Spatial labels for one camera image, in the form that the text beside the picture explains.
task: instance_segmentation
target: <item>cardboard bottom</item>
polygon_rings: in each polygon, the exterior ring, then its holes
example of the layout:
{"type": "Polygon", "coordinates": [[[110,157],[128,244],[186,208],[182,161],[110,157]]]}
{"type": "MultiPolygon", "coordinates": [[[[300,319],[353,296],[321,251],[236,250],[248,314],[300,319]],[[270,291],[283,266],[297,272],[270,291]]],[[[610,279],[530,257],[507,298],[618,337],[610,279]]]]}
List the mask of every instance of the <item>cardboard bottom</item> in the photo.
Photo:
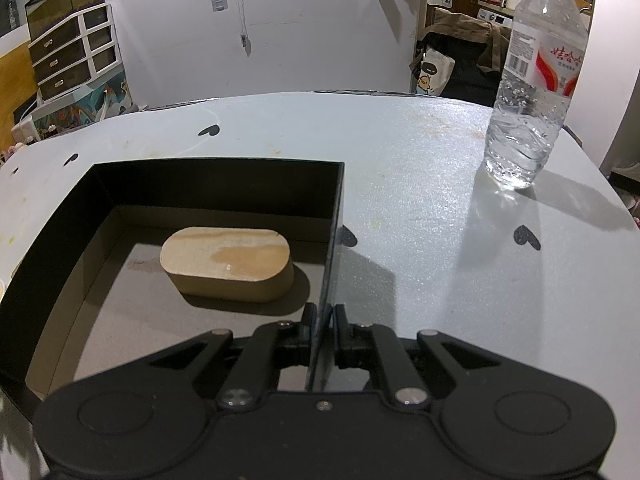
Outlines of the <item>cardboard bottom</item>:
{"type": "MultiPolygon", "coordinates": [[[[175,231],[125,224],[117,210],[110,214],[49,316],[27,374],[34,393],[43,398],[213,328],[249,336],[264,323],[300,320],[305,303],[319,301],[326,243],[288,240],[293,286],[270,303],[243,303],[184,296],[175,288],[159,261],[175,231]]],[[[306,367],[283,370],[278,389],[302,390],[305,378],[306,367]]]]}

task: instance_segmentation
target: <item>tabletop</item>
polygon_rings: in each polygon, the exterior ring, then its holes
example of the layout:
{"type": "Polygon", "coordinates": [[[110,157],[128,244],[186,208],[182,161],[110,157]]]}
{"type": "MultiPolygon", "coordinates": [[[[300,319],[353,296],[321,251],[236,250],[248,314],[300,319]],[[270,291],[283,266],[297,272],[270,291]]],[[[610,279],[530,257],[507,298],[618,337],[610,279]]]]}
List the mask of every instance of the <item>tabletop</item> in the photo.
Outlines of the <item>tabletop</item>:
{"type": "MultiPolygon", "coordinates": [[[[350,320],[383,323],[405,337],[436,328],[586,384],[616,413],[603,472],[633,478],[640,470],[640,233],[564,131],[530,189],[500,190],[479,170],[490,113],[442,98],[294,92],[124,115],[38,142],[0,169],[0,280],[10,282],[49,216],[96,162],[342,161],[343,222],[357,244],[342,248],[336,299],[350,320]],[[198,136],[212,124],[219,134],[198,136]]],[[[336,371],[328,387],[351,389],[361,380],[336,371]]]]}

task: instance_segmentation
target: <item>wood grain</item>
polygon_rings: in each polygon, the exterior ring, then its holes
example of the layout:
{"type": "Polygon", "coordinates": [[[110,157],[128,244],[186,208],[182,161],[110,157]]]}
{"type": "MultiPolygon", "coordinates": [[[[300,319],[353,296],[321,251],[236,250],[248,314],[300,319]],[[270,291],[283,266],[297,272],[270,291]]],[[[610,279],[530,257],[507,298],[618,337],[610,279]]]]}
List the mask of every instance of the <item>wood grain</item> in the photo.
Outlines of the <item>wood grain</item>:
{"type": "Polygon", "coordinates": [[[183,294],[265,303],[293,283],[289,244],[276,231],[187,227],[162,246],[160,264],[183,294]]]}
{"type": "Polygon", "coordinates": [[[36,85],[28,43],[0,57],[0,150],[14,144],[14,110],[36,93],[36,85]]]}

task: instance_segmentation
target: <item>red and white label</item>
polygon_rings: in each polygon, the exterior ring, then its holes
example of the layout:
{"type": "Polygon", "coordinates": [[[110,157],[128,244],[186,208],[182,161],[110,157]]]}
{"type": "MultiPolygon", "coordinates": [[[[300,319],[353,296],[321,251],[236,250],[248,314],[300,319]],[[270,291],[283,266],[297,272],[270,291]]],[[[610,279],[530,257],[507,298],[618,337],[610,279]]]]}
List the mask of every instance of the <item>red and white label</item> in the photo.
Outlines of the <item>red and white label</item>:
{"type": "Polygon", "coordinates": [[[571,97],[583,59],[580,48],[514,22],[504,69],[532,86],[571,97]]]}

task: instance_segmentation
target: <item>wall outlet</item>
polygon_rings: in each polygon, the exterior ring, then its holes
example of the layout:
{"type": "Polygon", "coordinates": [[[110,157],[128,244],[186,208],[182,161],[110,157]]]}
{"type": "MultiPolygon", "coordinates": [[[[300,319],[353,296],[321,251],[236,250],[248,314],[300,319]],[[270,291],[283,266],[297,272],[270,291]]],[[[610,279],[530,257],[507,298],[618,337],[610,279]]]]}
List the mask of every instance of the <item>wall outlet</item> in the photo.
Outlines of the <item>wall outlet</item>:
{"type": "Polygon", "coordinates": [[[226,0],[211,0],[211,7],[213,7],[214,12],[225,10],[228,6],[226,0]]]}

